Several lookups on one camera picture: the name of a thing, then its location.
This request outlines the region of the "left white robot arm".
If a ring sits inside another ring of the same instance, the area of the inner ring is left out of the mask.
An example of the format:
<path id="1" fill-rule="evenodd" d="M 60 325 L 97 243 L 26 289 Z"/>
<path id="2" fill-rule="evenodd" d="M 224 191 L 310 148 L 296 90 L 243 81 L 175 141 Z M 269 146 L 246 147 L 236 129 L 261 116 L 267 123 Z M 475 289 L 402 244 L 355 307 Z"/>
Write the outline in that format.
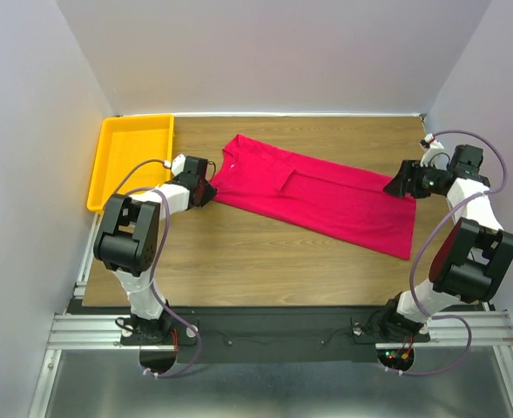
<path id="1" fill-rule="evenodd" d="M 141 186 L 126 193 L 120 189 L 139 168 L 158 163 L 172 173 L 162 185 Z M 93 255 L 118 279 L 129 301 L 128 319 L 116 320 L 122 337 L 143 343 L 160 343 L 176 336 L 166 298 L 154 275 L 170 229 L 173 214 L 202 207 L 216 195 L 206 177 L 215 163 L 179 154 L 174 160 L 150 158 L 134 166 L 104 205 L 94 240 Z"/>

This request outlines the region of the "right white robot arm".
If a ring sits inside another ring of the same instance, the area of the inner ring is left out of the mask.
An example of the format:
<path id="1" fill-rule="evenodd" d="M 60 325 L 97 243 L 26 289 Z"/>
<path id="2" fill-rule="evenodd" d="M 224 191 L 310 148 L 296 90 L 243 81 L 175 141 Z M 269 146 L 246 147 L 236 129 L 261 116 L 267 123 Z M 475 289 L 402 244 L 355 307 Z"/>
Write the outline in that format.
<path id="1" fill-rule="evenodd" d="M 481 175 L 483 150 L 459 145 L 443 169 L 432 159 L 443 145 L 432 137 L 421 142 L 419 160 L 405 160 L 384 191 L 397 198 L 446 198 L 454 226 L 433 258 L 426 280 L 397 294 L 377 321 L 386 340 L 415 337 L 428 318 L 458 303 L 491 300 L 513 260 L 513 233 L 498 222 L 489 200 L 490 182 Z"/>

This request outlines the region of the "red t shirt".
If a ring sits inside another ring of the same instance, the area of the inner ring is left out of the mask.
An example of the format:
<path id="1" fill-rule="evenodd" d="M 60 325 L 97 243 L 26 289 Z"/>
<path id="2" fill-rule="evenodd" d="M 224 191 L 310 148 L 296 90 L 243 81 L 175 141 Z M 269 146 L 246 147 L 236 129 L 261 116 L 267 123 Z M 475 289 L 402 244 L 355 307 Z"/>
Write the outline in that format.
<path id="1" fill-rule="evenodd" d="M 409 260 L 416 202 L 385 193 L 390 177 L 240 134 L 222 155 L 215 201 Z"/>

